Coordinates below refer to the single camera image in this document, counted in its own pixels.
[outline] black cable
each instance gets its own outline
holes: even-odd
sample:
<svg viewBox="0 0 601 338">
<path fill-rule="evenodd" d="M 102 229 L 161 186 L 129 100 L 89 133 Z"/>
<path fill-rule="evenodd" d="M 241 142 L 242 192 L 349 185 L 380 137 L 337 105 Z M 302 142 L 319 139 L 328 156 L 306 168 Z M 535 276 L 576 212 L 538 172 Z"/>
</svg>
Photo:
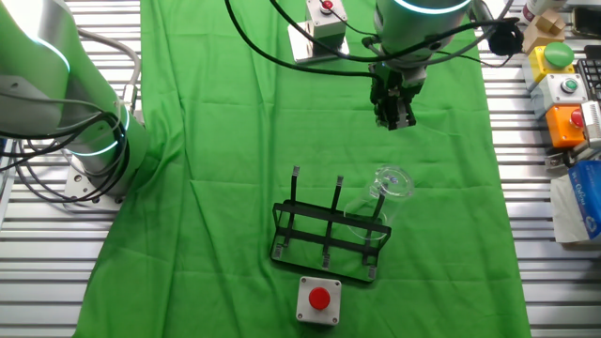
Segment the black cable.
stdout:
<svg viewBox="0 0 601 338">
<path fill-rule="evenodd" d="M 445 54 L 445 55 L 451 55 L 451 53 L 443 52 L 443 51 L 438 51 L 437 53 L 439 53 L 439 54 Z M 475 57 L 471 57 L 471 56 L 467 56 L 467 55 L 458 55 L 457 57 L 461 57 L 461 58 L 465 58 L 465 59 L 468 59 L 468 60 L 471 60 L 471 61 L 475 61 L 475 62 L 481 63 L 481 64 L 483 64 L 485 66 L 489 66 L 491 68 L 501 68 L 501 67 L 504 67 L 505 65 L 507 65 L 507 63 L 509 62 L 509 60 L 511 60 L 511 58 L 514 57 L 514 56 L 513 55 L 509 55 L 505 59 L 505 61 L 503 61 L 503 63 L 501 63 L 500 65 L 489 64 L 489 63 L 484 62 L 482 60 L 478 60 Z"/>
<path fill-rule="evenodd" d="M 348 21 L 343 20 L 338 13 L 336 13 L 335 11 L 330 9 L 330 13 L 333 14 L 336 18 L 338 18 L 338 20 L 340 20 L 341 23 L 344 23 L 349 29 L 354 30 L 355 32 L 359 33 L 359 34 L 363 34 L 363 35 L 367 35 L 367 36 L 372 36 L 372 37 L 377 37 L 378 34 L 375 33 L 367 33 L 367 32 L 363 32 L 353 26 L 350 25 L 350 23 L 348 23 Z"/>
<path fill-rule="evenodd" d="M 102 169 L 102 171 L 100 171 L 99 173 L 90 173 L 88 171 L 85 171 L 85 175 L 90 178 L 101 178 L 101 177 L 106 177 L 108 175 L 110 175 L 111 170 L 113 169 L 114 166 L 118 165 L 119 162 L 123 159 L 123 157 L 125 156 L 125 147 L 122 147 L 122 150 L 119 152 L 119 156 L 117 157 L 116 160 L 113 161 L 113 164 L 107 166 L 106 168 Z"/>
<path fill-rule="evenodd" d="M 58 151 L 62 148 L 64 148 L 65 146 L 67 146 L 68 144 L 70 144 L 71 142 L 73 142 L 79 135 L 81 135 L 87 128 L 91 127 L 92 125 L 94 125 L 95 123 L 99 122 L 99 121 L 107 121 L 110 124 L 110 119 L 111 118 L 115 118 L 115 116 L 111 113 L 101 113 L 97 116 L 95 116 L 94 118 L 91 118 L 90 120 L 88 120 L 86 123 L 84 123 L 82 126 L 79 126 L 77 128 L 75 128 L 76 132 L 71 132 L 70 137 L 65 140 L 64 142 L 62 142 L 59 145 L 56 146 L 47 146 L 42 150 L 34 150 L 34 152 L 31 153 L 11 153 L 11 152 L 4 152 L 4 151 L 0 151 L 0 156 L 6 156 L 6 157 L 16 157 L 16 158 L 24 158 L 26 161 L 36 157 L 37 155 L 45 155 L 51 152 L 55 152 Z M 21 139 L 21 138 L 27 138 L 28 136 L 23 137 L 22 135 L 15 135 L 16 137 L 13 137 L 13 134 L 10 133 L 0 133 L 0 136 L 5 136 L 5 135 L 11 135 L 11 136 L 6 136 L 9 138 L 14 138 L 14 139 Z M 48 138 L 56 138 L 53 135 L 45 135 L 43 136 L 43 138 L 41 139 L 48 139 Z M 14 163 L 12 163 L 11 165 L 4 167 L 4 168 L 0 168 L 0 172 L 3 172 L 13 166 L 19 165 L 21 163 L 23 163 L 24 161 L 16 161 Z"/>
<path fill-rule="evenodd" d="M 39 179 L 38 175 L 34 172 L 33 168 L 27 161 L 25 162 L 25 166 L 26 166 L 27 170 L 29 171 L 30 176 L 40 186 L 42 186 L 46 191 L 54 194 L 57 197 L 60 197 L 60 199 L 49 198 L 49 197 L 44 196 L 43 194 L 39 193 L 38 191 L 36 191 L 29 184 L 29 182 L 27 182 L 26 178 L 24 177 L 21 166 L 18 166 L 17 174 L 19 175 L 20 180 L 33 194 L 35 194 L 37 197 L 39 197 L 49 203 L 77 203 L 77 202 L 88 202 L 88 201 L 97 200 L 98 198 L 105 195 L 108 191 L 110 191 L 115 186 L 115 184 L 123 177 L 123 175 L 125 174 L 125 171 L 127 170 L 129 162 L 130 162 L 130 145 L 127 142 L 127 137 L 126 137 L 127 132 L 125 131 L 125 128 L 123 127 L 122 124 L 119 123 L 118 127 L 119 128 L 116 129 L 115 137 L 117 139 L 117 150 L 121 150 L 121 151 L 118 151 L 118 155 L 116 155 L 115 161 L 120 161 L 121 159 L 123 159 L 124 161 L 123 161 L 122 165 L 120 166 L 119 173 L 117 175 L 115 175 L 115 173 L 117 171 L 116 166 L 112 165 L 113 169 L 111 170 L 111 173 L 109 174 L 109 176 L 104 181 L 102 181 L 102 183 L 99 185 L 99 187 L 97 187 L 93 192 L 91 192 L 83 197 L 79 197 L 79 198 L 72 198 L 72 197 L 63 195 L 62 193 L 57 192 L 57 191 L 53 190 L 52 188 L 50 188 L 49 186 L 47 186 L 46 184 L 44 184 Z M 19 146 L 20 146 L 21 151 L 24 151 L 22 142 L 19 143 Z M 113 180 L 113 182 L 106 189 L 103 189 L 107 184 L 109 184 L 109 182 L 111 180 Z"/>
<path fill-rule="evenodd" d="M 263 52 L 259 47 L 257 47 L 248 38 L 246 33 L 244 33 L 244 31 L 242 30 L 242 27 L 240 27 L 238 19 L 236 19 L 236 15 L 234 14 L 234 10 L 232 9 L 232 6 L 230 4 L 230 1 L 229 0 L 224 0 L 224 1 L 225 1 L 225 6 L 227 7 L 227 13 L 229 14 L 229 17 L 230 17 L 232 23 L 236 27 L 238 34 L 242 37 L 244 42 L 246 42 L 246 44 L 249 45 L 249 47 L 251 47 L 255 52 L 259 53 L 261 56 L 265 57 L 269 61 L 271 61 L 275 64 L 278 64 L 282 67 L 286 67 L 288 69 L 299 70 L 299 71 L 309 72 L 309 73 L 313 73 L 313 74 L 325 74 L 325 75 L 337 75 L 337 76 L 349 76 L 349 77 L 368 77 L 368 78 L 372 78 L 372 79 L 376 80 L 377 82 L 379 82 L 382 85 L 384 84 L 384 81 L 379 76 L 377 76 L 376 74 L 370 73 L 370 72 L 311 69 L 311 68 L 307 68 L 307 67 L 301 67 L 301 66 L 286 63 L 278 58 L 275 58 L 275 57 Z"/>
<path fill-rule="evenodd" d="M 468 29 L 478 28 L 478 27 L 483 27 L 483 26 L 490 26 L 490 25 L 502 25 L 502 24 L 508 24 L 508 23 L 515 23 L 515 22 L 519 21 L 518 18 L 511 18 L 511 19 L 507 19 L 507 20 L 492 20 L 492 21 L 482 21 L 482 22 L 478 22 L 478 23 L 466 23 L 457 28 L 448 30 L 447 32 L 437 35 L 433 38 L 428 38 L 428 39 L 426 39 L 418 44 L 415 44 L 411 47 L 408 47 L 400 52 L 387 54 L 387 55 L 383 55 L 383 56 L 376 56 L 376 57 L 362 57 L 362 56 L 342 54 L 342 53 L 334 50 L 330 46 L 324 44 L 323 42 L 313 38 L 309 33 L 307 33 L 304 29 L 302 29 L 302 27 L 297 25 L 297 23 L 277 3 L 277 0 L 270 0 L 270 2 L 273 5 L 273 7 L 280 13 L 280 15 L 282 15 L 282 17 L 284 17 L 284 19 L 288 23 L 290 23 L 297 31 L 299 31 L 299 33 L 303 34 L 307 39 L 309 39 L 314 44 L 318 45 L 319 47 L 325 49 L 326 51 L 328 51 L 340 58 L 350 60 L 350 61 L 370 62 L 370 63 L 371 62 L 388 61 L 388 60 L 392 60 L 392 59 L 395 59 L 395 58 L 398 58 L 401 56 L 405 56 L 407 54 L 411 54 L 415 51 L 421 50 L 422 48 L 428 47 L 432 43 L 439 42 L 442 39 L 451 37 L 457 33 L 463 32 Z"/>
<path fill-rule="evenodd" d="M 54 140 L 54 141 L 52 141 L 52 142 L 51 142 L 49 145 L 47 145 L 46 147 L 48 147 L 48 146 L 55 146 L 57 143 L 58 143 L 58 142 L 56 142 L 56 140 Z M 28 145 L 28 146 L 29 146 L 29 147 L 30 147 L 30 148 L 31 148 L 31 149 L 32 149 L 34 152 L 36 152 L 36 151 L 41 151 L 41 150 L 43 150 L 43 149 L 44 149 L 44 147 L 42 147 L 42 148 L 38 148 L 36 145 L 34 145 L 34 144 L 33 144 L 33 142 L 31 142 L 31 140 L 27 140 L 27 145 Z"/>
<path fill-rule="evenodd" d="M 2 92 L 2 91 L 0 91 L 0 96 L 12 98 L 15 100 L 27 100 L 27 101 L 32 101 L 32 102 L 41 102 L 41 103 L 49 103 L 49 104 L 78 104 L 78 105 L 82 105 L 82 106 L 85 106 L 88 108 L 93 108 L 100 112 L 97 115 L 92 116 L 91 118 L 87 119 L 86 121 L 80 122 L 77 126 L 72 127 L 71 129 L 69 129 L 67 131 L 61 131 L 61 132 L 58 132 L 55 134 L 46 134 L 46 135 L 20 135 L 20 134 L 4 132 L 4 131 L 0 132 L 0 136 L 7 137 L 7 138 L 28 139 L 28 140 L 46 140 L 46 139 L 52 139 L 52 138 L 55 139 L 55 138 L 65 137 L 65 136 L 69 136 L 69 135 L 73 134 L 74 132 L 80 130 L 81 127 L 88 126 L 88 123 L 90 121 L 97 121 L 100 115 L 107 114 L 107 113 L 103 112 L 102 109 L 95 103 L 87 102 L 87 101 L 83 101 L 83 100 L 55 100 L 55 99 L 32 98 L 32 97 L 24 97 L 24 96 L 16 95 L 13 93 L 6 93 L 6 92 Z"/>
</svg>

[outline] green button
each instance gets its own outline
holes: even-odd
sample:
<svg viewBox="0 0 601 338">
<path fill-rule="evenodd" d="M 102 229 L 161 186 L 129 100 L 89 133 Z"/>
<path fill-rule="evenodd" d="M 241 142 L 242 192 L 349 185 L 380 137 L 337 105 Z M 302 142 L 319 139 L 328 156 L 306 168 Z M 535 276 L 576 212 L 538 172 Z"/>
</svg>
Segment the green button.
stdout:
<svg viewBox="0 0 601 338">
<path fill-rule="evenodd" d="M 574 62 L 574 51 L 565 43 L 551 42 L 545 48 L 545 59 L 555 69 L 562 69 Z"/>
<path fill-rule="evenodd" d="M 565 82 L 565 85 L 570 88 L 570 89 L 577 89 L 578 88 L 578 83 L 574 80 L 568 80 Z"/>
</svg>

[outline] clear glass cup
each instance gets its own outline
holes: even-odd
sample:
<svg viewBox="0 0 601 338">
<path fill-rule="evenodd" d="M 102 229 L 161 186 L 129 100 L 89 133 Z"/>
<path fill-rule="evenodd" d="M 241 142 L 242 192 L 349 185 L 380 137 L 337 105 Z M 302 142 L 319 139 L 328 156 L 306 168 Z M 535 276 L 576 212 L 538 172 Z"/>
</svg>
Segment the clear glass cup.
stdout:
<svg viewBox="0 0 601 338">
<path fill-rule="evenodd" d="M 401 209 L 401 201 L 413 195 L 411 177 L 396 165 L 383 165 L 376 170 L 374 179 L 365 186 L 362 193 L 345 207 L 347 214 L 371 218 L 374 223 L 391 226 Z M 372 234 L 367 230 L 349 226 L 348 229 L 359 238 L 378 240 L 386 234 Z"/>
</svg>

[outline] metal rail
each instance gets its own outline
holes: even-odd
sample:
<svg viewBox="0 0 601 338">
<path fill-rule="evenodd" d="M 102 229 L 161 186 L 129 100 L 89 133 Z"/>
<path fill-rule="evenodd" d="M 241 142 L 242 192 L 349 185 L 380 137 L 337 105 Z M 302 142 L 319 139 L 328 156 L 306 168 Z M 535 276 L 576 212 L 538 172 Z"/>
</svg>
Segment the metal rail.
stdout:
<svg viewBox="0 0 601 338">
<path fill-rule="evenodd" d="M 488 0 L 493 14 L 501 0 Z M 512 15 L 523 6 L 516 0 Z M 138 1 L 69 2 L 76 22 L 140 51 Z M 583 57 L 598 40 L 567 43 Z M 84 41 L 101 73 L 120 93 L 132 62 L 124 54 Z M 479 46 L 489 63 L 502 58 Z M 493 141 L 516 241 L 532 336 L 601 337 L 601 250 L 571 250 L 554 242 L 549 182 L 541 138 L 516 57 L 505 69 L 483 67 Z M 57 154 L 34 159 L 42 179 L 62 189 L 67 162 Z M 85 286 L 113 220 L 112 214 L 74 216 L 42 203 L 16 178 L 0 231 L 0 336 L 70 337 Z"/>
</svg>

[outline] green backdrop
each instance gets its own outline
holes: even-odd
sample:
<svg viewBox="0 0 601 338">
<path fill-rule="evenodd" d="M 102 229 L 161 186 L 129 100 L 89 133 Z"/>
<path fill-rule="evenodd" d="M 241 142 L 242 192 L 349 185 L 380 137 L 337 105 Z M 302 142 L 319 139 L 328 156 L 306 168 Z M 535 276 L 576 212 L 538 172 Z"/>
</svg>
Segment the green backdrop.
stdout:
<svg viewBox="0 0 601 338">
<path fill-rule="evenodd" d="M 291 61 L 267 0 L 232 0 L 250 37 Z M 304 2 L 283 0 L 299 21 Z M 372 29 L 374 1 L 346 0 Z M 370 80 L 282 69 L 236 34 L 220 0 L 142 1 L 150 150 L 92 274 L 76 337 L 528 337 L 480 66 L 428 69 L 418 126 L 376 128 Z M 369 55 L 348 33 L 351 51 Z M 468 32 L 446 50 L 473 40 Z M 366 70 L 333 61 L 321 68 Z M 372 284 L 343 280 L 340 323 L 295 317 L 301 275 L 269 258 L 271 206 L 340 206 L 384 163 L 415 181 Z"/>
</svg>

